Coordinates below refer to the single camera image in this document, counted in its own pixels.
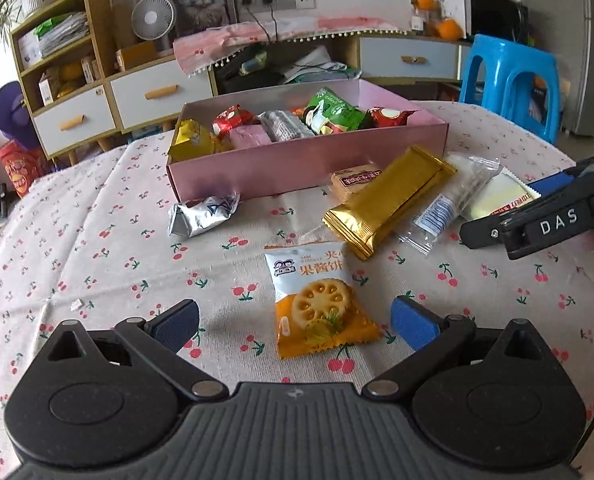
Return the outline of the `green snack packet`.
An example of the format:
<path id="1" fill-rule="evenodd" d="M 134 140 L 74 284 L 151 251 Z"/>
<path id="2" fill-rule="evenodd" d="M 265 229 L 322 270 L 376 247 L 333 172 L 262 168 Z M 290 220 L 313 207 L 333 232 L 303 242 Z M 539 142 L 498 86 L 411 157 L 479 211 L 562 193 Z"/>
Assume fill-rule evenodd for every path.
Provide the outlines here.
<path id="1" fill-rule="evenodd" d="M 367 124 L 367 113 L 324 87 L 310 99 L 303 121 L 318 136 L 326 136 L 363 128 Z"/>

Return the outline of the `silver blue snack packet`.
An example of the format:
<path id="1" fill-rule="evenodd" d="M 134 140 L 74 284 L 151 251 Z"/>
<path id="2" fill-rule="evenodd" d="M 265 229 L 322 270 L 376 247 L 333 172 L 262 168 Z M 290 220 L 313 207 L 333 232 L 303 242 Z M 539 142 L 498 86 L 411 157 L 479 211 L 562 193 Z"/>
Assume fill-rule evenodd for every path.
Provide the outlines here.
<path id="1" fill-rule="evenodd" d="M 187 240 L 215 229 L 231 219 L 240 198 L 239 193 L 234 193 L 175 204 L 169 210 L 167 233 Z"/>

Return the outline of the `purple hat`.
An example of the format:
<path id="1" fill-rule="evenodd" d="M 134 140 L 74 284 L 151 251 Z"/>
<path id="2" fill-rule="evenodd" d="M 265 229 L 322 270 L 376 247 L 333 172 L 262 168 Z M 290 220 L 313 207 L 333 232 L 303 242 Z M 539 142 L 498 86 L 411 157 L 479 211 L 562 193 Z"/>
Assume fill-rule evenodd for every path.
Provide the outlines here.
<path id="1" fill-rule="evenodd" d="M 40 142 L 18 81 L 0 88 L 0 132 L 28 151 L 40 148 Z"/>

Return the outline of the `stack of papers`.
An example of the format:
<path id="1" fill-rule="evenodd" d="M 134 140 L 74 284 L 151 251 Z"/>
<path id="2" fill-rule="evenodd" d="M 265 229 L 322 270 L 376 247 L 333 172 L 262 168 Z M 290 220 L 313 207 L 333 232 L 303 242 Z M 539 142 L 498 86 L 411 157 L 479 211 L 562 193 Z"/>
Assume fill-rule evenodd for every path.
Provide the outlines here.
<path id="1" fill-rule="evenodd" d="M 25 67 L 33 66 L 89 33 L 88 16 L 72 12 L 48 18 L 17 40 Z"/>

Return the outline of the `yellow snack packet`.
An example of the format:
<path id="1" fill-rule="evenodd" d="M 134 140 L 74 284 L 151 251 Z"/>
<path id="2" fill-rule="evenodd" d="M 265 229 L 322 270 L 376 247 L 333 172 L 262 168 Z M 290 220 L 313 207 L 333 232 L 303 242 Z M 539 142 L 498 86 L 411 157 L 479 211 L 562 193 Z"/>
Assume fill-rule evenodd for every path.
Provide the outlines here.
<path id="1" fill-rule="evenodd" d="M 194 119 L 183 119 L 175 126 L 168 156 L 171 162 L 184 162 L 227 151 L 229 145 L 222 143 L 209 129 Z"/>

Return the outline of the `red white snack packet right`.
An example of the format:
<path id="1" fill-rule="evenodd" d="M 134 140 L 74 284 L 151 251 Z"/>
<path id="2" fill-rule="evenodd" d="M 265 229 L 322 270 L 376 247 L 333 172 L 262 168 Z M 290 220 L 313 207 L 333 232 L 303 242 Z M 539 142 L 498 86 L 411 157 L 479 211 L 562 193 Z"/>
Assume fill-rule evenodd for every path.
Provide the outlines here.
<path id="1" fill-rule="evenodd" d="M 408 125 L 415 110 L 395 110 L 394 108 L 375 106 L 367 110 L 372 128 L 391 128 Z"/>

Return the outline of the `gold foil snack bar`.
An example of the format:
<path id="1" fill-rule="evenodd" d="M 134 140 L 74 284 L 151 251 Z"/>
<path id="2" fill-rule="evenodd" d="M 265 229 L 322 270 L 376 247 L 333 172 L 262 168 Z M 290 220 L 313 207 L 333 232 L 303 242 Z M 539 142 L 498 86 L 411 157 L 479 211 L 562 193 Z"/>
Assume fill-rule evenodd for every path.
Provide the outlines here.
<path id="1" fill-rule="evenodd" d="M 414 206 L 456 174 L 454 165 L 412 145 L 347 202 L 326 211 L 323 223 L 367 261 Z"/>

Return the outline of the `orange lotus biscuit packet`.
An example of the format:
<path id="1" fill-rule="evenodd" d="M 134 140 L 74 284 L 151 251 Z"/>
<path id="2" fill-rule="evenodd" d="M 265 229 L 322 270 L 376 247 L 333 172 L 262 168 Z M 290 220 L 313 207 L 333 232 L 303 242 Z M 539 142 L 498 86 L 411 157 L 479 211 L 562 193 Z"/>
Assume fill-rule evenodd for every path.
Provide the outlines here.
<path id="1" fill-rule="evenodd" d="M 274 289 L 282 360 L 381 338 L 381 329 L 353 289 L 345 243 L 268 247 L 265 262 Z"/>

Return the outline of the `red snack packet left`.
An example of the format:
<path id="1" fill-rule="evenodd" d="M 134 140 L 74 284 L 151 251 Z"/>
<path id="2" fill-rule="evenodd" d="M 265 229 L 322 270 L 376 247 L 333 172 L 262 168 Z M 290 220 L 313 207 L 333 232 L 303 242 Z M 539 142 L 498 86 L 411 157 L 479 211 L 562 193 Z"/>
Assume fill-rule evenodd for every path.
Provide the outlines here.
<path id="1" fill-rule="evenodd" d="M 249 110 L 245 110 L 241 105 L 233 105 L 215 118 L 212 122 L 212 131 L 219 138 L 223 138 L 232 129 L 253 125 L 255 122 L 257 122 L 257 116 L 255 114 Z"/>

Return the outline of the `white red-label snack packet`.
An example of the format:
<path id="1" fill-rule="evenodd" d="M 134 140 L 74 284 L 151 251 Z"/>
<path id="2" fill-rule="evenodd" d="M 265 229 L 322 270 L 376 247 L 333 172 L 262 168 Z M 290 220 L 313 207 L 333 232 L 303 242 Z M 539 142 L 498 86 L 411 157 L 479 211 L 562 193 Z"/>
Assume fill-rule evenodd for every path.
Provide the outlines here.
<path id="1" fill-rule="evenodd" d="M 462 211 L 466 221 L 522 207 L 541 197 L 539 192 L 522 182 L 512 171 L 503 168 L 472 198 Z"/>

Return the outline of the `black box in cabinet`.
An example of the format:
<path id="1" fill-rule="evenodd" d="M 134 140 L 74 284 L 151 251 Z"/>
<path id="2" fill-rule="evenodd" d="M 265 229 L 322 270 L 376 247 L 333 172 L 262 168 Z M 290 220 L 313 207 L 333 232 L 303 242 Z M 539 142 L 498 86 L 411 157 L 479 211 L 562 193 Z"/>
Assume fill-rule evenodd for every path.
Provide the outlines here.
<path id="1" fill-rule="evenodd" d="M 267 88 L 281 84 L 285 77 L 269 57 L 267 44 L 252 44 L 237 52 L 215 70 L 219 94 Z"/>

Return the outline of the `white desk fan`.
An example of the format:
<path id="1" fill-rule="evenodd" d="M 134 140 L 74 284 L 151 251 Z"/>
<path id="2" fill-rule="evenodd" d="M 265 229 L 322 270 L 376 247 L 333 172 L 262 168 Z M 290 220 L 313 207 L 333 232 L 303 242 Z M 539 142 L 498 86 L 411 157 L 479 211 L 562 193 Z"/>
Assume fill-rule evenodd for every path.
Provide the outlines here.
<path id="1" fill-rule="evenodd" d="M 139 39 L 154 41 L 159 52 L 170 51 L 175 6 L 170 0 L 140 0 L 132 9 L 131 27 Z"/>

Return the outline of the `orange fruit lower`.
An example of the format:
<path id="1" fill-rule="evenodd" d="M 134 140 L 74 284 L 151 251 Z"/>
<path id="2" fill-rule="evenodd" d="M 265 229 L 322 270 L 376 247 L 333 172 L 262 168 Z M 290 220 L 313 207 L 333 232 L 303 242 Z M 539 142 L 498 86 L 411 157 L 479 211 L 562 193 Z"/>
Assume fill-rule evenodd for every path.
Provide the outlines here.
<path id="1" fill-rule="evenodd" d="M 457 41 L 464 37 L 463 28 L 453 18 L 444 18 L 435 26 L 437 36 L 446 41 Z"/>

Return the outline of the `blue plastic stool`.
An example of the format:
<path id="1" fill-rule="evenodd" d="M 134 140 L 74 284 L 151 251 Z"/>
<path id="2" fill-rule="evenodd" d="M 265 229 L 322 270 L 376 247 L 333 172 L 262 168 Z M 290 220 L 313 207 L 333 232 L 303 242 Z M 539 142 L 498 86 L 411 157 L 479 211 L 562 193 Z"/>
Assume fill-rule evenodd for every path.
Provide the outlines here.
<path id="1" fill-rule="evenodd" d="M 475 102 L 480 70 L 484 70 L 481 107 L 547 143 L 556 142 L 562 95 L 554 55 L 518 42 L 476 35 L 465 63 L 460 92 L 462 103 Z M 537 79 L 545 84 L 546 115 L 541 122 L 530 114 Z"/>

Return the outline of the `white grey cookie packet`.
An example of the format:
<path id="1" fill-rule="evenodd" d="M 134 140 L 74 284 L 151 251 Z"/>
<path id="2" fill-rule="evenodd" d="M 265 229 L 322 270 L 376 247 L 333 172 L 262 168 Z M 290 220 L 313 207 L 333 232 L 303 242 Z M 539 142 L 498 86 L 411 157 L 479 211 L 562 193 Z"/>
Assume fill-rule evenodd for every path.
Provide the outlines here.
<path id="1" fill-rule="evenodd" d="M 296 115 L 286 110 L 267 110 L 258 115 L 259 122 L 272 142 L 312 138 L 313 131 Z"/>

